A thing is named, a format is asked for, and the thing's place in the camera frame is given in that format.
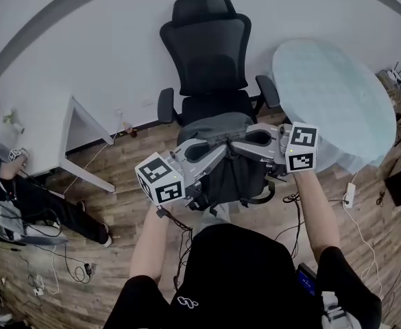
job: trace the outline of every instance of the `black pants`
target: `black pants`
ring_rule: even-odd
[[[75,206],[22,177],[16,177],[15,181],[17,201],[13,204],[21,210],[22,219],[25,222],[56,221],[56,216],[49,211],[51,209],[57,214],[63,226],[85,238],[100,244],[108,240],[109,236],[104,226],[84,212],[81,206]]]

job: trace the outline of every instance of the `frosted glass tabletop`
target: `frosted glass tabletop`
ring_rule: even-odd
[[[302,39],[278,47],[272,71],[290,120],[320,128],[318,171],[380,165],[396,137],[395,112],[365,65],[329,42]]]

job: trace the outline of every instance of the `desk leg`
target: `desk leg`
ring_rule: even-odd
[[[83,168],[78,167],[76,164],[73,164],[71,161],[66,158],[60,159],[60,166],[68,172],[71,172],[73,175],[80,177],[81,179],[86,180],[100,188],[113,193],[115,191],[115,187],[106,181],[98,178],[96,175],[85,171]]]
[[[114,141],[109,133],[96,121],[94,118],[87,112],[83,106],[81,106],[74,97],[72,97],[73,107],[83,122],[87,123],[87,125],[93,128],[104,141],[109,145],[113,145]]]

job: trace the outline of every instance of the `person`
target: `person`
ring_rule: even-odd
[[[73,205],[70,202],[50,193],[45,187],[33,184],[30,180],[18,175],[27,158],[20,155],[12,162],[0,159],[0,201],[11,199],[14,206],[21,211],[22,220],[26,223],[37,221],[56,221],[54,211],[62,226],[66,226],[87,239],[110,246],[112,238],[108,226],[95,221],[86,213],[84,202]]]
[[[379,328],[381,302],[340,250],[335,214],[313,171],[294,174],[318,263],[316,294],[299,282],[287,248],[206,212],[184,280],[169,304],[158,289],[169,219],[152,206],[130,263],[130,279],[104,326],[115,328]]]

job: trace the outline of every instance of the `black office chair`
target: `black office chair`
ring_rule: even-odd
[[[254,123],[266,103],[281,111],[278,92],[265,75],[256,76],[261,90],[255,108],[242,90],[250,20],[237,14],[230,0],[177,0],[171,22],[160,28],[180,78],[182,114],[173,109],[174,89],[162,90],[158,102],[161,123],[177,121],[182,127],[227,112],[242,112]]]

